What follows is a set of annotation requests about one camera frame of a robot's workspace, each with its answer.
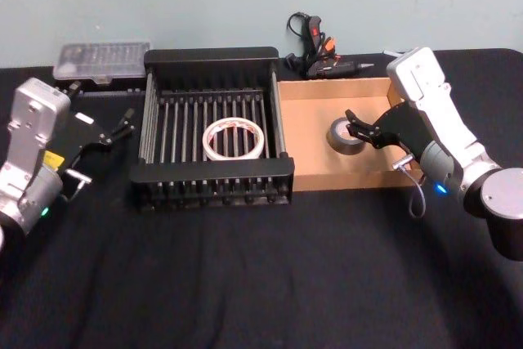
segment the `masking tape roll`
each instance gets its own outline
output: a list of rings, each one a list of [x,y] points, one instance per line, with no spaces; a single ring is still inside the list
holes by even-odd
[[[254,134],[254,148],[247,154],[240,155],[238,157],[226,157],[215,152],[211,147],[211,141],[216,134],[227,128],[245,128],[246,130],[252,132]],[[250,120],[243,118],[223,118],[212,123],[209,127],[205,129],[202,136],[202,142],[205,154],[212,161],[229,161],[233,159],[257,159],[260,157],[260,154],[263,151],[265,137],[263,136],[263,131],[261,130],[261,128],[254,122],[251,122]]]

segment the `plastic storage case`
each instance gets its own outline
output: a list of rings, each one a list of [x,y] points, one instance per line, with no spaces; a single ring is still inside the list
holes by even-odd
[[[294,162],[285,152],[273,47],[153,50],[139,163],[130,179],[140,207],[288,203]],[[259,159],[210,161],[202,147],[216,119],[244,117],[266,137]],[[239,129],[218,137],[223,155],[241,155],[252,138]]]
[[[56,80],[91,79],[97,85],[114,78],[144,78],[147,42],[78,43],[62,47],[52,75]]]

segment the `black table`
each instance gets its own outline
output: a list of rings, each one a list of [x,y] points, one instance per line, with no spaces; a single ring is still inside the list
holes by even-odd
[[[437,57],[465,124],[498,163],[521,166],[523,55]],[[365,76],[383,76],[391,60],[360,59],[377,64]],[[31,76],[52,83],[50,68],[0,70],[1,124]],[[109,128],[141,100],[79,98],[74,108]],[[521,264],[496,253],[484,221],[431,187],[421,221],[407,214],[410,190],[140,215],[126,197],[137,143],[86,163],[97,182],[35,227],[20,271],[0,288],[0,347],[523,345]]]

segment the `gray tape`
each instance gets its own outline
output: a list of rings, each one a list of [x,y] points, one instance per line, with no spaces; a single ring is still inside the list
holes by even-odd
[[[339,154],[358,154],[365,148],[365,142],[348,135],[346,129],[348,123],[346,118],[334,120],[327,132],[327,142]]]

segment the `cardboard box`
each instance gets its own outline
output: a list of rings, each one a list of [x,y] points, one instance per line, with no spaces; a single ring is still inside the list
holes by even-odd
[[[361,120],[374,123],[401,99],[389,78],[282,81],[280,105],[288,154],[294,158],[295,191],[344,190],[412,186],[392,164],[405,156],[398,146],[375,150],[367,144],[356,155],[334,151],[326,136],[335,119],[351,109]],[[419,166],[409,167],[413,176]]]

